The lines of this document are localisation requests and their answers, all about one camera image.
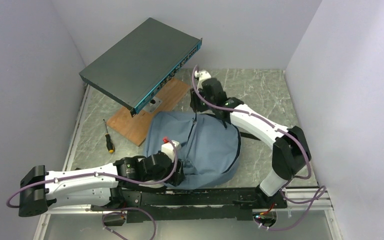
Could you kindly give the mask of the blue backpack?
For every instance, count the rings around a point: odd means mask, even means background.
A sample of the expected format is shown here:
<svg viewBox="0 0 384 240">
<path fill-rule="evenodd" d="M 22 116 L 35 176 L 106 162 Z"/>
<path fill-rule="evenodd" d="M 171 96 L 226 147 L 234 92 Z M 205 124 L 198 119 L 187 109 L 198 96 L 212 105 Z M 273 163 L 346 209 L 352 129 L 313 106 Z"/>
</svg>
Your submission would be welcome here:
<svg viewBox="0 0 384 240">
<path fill-rule="evenodd" d="M 181 149 L 175 158 L 183 162 L 184 181 L 166 188 L 196 190 L 215 187 L 229 181 L 239 167 L 242 138 L 256 139 L 236 126 L 224 127 L 213 114 L 159 112 L 151 121 L 140 156 L 161 151 L 163 137 L 177 141 Z"/>
</svg>

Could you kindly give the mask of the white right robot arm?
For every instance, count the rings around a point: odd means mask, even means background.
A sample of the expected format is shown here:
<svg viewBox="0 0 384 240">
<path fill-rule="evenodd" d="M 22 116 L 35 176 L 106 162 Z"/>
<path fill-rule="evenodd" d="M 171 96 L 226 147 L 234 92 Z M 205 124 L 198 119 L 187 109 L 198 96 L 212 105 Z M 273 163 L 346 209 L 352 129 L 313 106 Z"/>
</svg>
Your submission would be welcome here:
<svg viewBox="0 0 384 240">
<path fill-rule="evenodd" d="M 275 195 L 297 178 L 301 169 L 311 169 L 311 154 L 300 127 L 275 123 L 243 101 L 227 97 L 221 83 L 211 76 L 193 76 L 191 84 L 191 107 L 195 112 L 210 110 L 224 127 L 231 124 L 242 128 L 271 148 L 269 173 L 255 189 L 255 200 L 260 207 L 269 207 Z"/>
</svg>

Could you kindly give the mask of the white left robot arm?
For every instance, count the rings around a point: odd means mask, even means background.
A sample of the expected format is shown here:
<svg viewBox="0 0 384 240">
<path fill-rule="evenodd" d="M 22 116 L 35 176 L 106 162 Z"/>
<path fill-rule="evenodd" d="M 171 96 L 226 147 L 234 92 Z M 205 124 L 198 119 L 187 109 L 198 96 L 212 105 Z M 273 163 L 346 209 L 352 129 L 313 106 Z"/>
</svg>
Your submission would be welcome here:
<svg viewBox="0 0 384 240">
<path fill-rule="evenodd" d="M 117 210 L 124 203 L 123 188 L 157 192 L 165 185 L 178 186 L 184 179 L 182 161 L 174 153 L 162 151 L 73 171 L 47 171 L 38 165 L 20 181 L 18 215 L 33 217 L 73 205 Z"/>
</svg>

